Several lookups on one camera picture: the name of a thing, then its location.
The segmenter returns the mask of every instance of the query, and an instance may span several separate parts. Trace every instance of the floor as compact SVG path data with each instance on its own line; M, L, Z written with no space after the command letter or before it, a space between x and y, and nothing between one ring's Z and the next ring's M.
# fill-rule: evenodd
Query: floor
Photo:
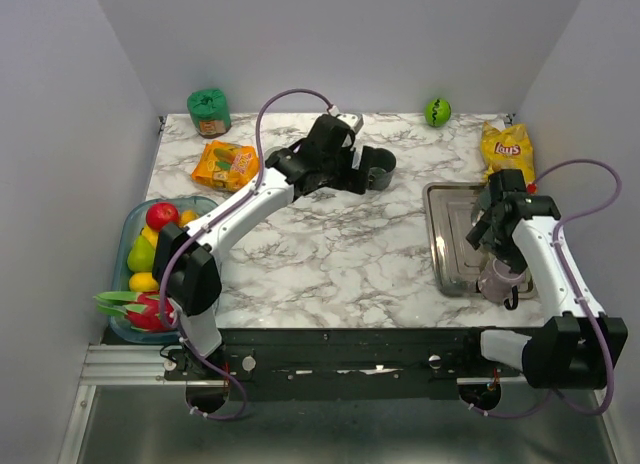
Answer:
M505 387L502 411L540 395L525 384ZM99 390L80 462L607 464L612 455L602 420L557 400L519 421L419 399L260 403L246 419L220 424L190 416L184 389L156 386Z

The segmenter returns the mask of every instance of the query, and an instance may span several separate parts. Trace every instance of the green ball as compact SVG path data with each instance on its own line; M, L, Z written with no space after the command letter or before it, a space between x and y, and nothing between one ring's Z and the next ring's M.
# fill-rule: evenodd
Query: green ball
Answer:
M434 99L427 104L424 117L431 127L443 126L451 117L451 104L444 99Z

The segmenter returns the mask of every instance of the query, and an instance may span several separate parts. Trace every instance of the yellow chip bag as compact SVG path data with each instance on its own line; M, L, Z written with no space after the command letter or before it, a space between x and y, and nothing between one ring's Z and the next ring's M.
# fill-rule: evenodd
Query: yellow chip bag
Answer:
M527 184L535 180L533 145L529 140L525 124L516 124L504 131L499 131L485 122L482 127L480 150L487 163L485 180L501 169L520 169Z
M212 141L204 148L191 178L214 189L236 192L253 179L259 168L253 147Z

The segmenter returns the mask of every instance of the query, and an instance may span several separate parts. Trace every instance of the silver tray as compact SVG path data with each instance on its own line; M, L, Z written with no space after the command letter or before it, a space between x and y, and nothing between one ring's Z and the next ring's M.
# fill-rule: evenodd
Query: silver tray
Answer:
M475 251L465 236L471 230L472 216L478 212L476 202L484 188L483 183L441 182L427 184L422 191L433 271L438 289L446 296L480 295L476 281L490 256ZM528 271L527 280L518 290L522 299L535 297Z

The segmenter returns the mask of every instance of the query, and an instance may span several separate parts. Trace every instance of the blue basket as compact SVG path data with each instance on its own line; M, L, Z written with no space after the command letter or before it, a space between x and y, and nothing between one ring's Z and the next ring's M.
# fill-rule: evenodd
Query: blue basket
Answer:
M156 202L170 202L178 208L182 213L187 209L192 209L203 216L211 212L217 204L211 199L200 196L180 197L177 199L153 199L146 201L136 207L127 216L122 228L122 237L120 237L120 246L118 247L118 257L116 258L116 267L113 271L113 281L111 289L113 291L128 291L129 279L133 273L127 267L127 256L133 247L133 242L140 235L140 231L145 226L145 218L147 210ZM131 329L131 323L122 317L109 317L109 326L118 336L125 341L136 344L172 344L178 341L178 333L171 332L138 332Z

